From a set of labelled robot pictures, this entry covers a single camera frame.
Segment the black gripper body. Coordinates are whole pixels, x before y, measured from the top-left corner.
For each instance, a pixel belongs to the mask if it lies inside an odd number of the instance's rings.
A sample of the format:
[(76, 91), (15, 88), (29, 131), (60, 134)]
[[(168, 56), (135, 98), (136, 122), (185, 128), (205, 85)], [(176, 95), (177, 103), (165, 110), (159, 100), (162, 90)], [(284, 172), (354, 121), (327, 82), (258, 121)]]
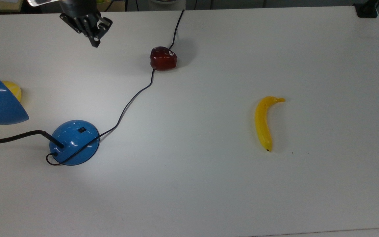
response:
[(60, 0), (62, 9), (60, 18), (77, 33), (95, 36), (100, 30), (97, 27), (100, 12), (96, 0)]

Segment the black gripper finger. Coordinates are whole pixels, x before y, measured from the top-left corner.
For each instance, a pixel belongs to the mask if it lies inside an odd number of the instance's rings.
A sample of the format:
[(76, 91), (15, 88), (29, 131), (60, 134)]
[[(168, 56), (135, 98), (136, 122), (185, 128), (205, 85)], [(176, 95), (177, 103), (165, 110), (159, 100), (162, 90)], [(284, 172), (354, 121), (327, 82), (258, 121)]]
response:
[(89, 39), (91, 45), (95, 48), (98, 48), (100, 41), (97, 38), (98, 27), (94, 21), (90, 19), (83, 20), (83, 26), (85, 30), (85, 36)]
[(100, 40), (110, 29), (110, 27), (113, 24), (113, 21), (106, 17), (98, 17), (99, 19), (99, 25), (98, 25), (98, 32), (96, 34), (96, 39)]

